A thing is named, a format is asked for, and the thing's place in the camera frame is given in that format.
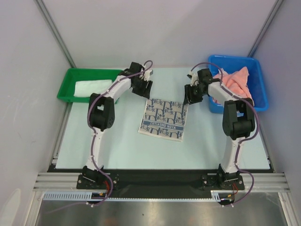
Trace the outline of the blue white patterned towel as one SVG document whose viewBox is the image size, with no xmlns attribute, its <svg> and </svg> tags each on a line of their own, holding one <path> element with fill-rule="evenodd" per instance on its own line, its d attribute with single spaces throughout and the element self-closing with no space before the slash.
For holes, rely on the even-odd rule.
<svg viewBox="0 0 301 226">
<path fill-rule="evenodd" d="M 180 102 L 148 99 L 138 132 L 182 142 L 188 107 Z"/>
</svg>

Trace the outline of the white terry towel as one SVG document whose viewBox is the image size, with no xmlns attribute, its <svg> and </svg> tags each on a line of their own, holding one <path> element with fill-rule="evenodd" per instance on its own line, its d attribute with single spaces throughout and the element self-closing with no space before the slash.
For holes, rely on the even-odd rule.
<svg viewBox="0 0 301 226">
<path fill-rule="evenodd" d="M 112 84 L 112 80 L 77 81 L 75 83 L 75 97 L 90 97 L 91 94 L 103 93 Z"/>
</svg>

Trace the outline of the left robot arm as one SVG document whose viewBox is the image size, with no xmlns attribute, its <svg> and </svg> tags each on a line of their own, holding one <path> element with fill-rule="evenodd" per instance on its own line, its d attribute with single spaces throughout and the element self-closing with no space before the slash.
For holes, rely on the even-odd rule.
<svg viewBox="0 0 301 226">
<path fill-rule="evenodd" d="M 146 61 L 143 65 L 132 62 L 130 67 L 121 71 L 115 81 L 103 93 L 93 93 L 89 99 L 87 113 L 87 125 L 92 130 L 92 140 L 90 154 L 83 173 L 88 173 L 87 183 L 92 188 L 99 188 L 103 184 L 103 164 L 98 163 L 100 154 L 103 152 L 103 136 L 106 130 L 110 129 L 115 121 L 115 102 L 127 90 L 132 93 L 150 98 L 150 91 L 153 81 L 150 80 L 152 75 L 151 60 Z"/>
</svg>

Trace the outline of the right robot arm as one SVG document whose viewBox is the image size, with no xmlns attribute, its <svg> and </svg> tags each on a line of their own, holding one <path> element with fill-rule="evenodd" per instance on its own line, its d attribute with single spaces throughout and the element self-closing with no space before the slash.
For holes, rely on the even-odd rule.
<svg viewBox="0 0 301 226">
<path fill-rule="evenodd" d="M 222 129 L 227 137 L 224 157 L 220 163 L 222 174 L 216 183 L 221 189 L 233 185 L 232 175 L 239 172 L 240 152 L 257 125 L 256 111 L 250 98 L 241 98 L 230 91 L 219 78 L 213 78 L 208 68 L 187 75 L 190 84 L 184 86 L 184 105 L 199 103 L 209 96 L 223 106 Z"/>
</svg>

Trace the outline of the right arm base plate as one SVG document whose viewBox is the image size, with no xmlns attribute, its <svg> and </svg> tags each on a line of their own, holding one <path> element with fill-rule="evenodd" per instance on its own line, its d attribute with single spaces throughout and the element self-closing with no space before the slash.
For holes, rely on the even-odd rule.
<svg viewBox="0 0 301 226">
<path fill-rule="evenodd" d="M 232 179 L 224 179 L 221 174 L 206 174 L 201 177 L 201 188 L 203 190 L 242 191 L 245 185 L 240 174 Z"/>
</svg>

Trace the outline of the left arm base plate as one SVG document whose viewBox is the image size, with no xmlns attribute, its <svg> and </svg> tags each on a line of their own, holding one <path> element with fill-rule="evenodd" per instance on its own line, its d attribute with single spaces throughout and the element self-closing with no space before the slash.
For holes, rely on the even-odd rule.
<svg viewBox="0 0 301 226">
<path fill-rule="evenodd" d="M 116 170 L 103 169 L 103 174 L 98 170 L 89 169 L 87 166 L 83 167 L 78 176 L 76 188 L 80 190 L 97 190 L 104 189 L 108 184 L 109 188 L 113 184 L 113 190 L 120 189 L 119 175 Z"/>
</svg>

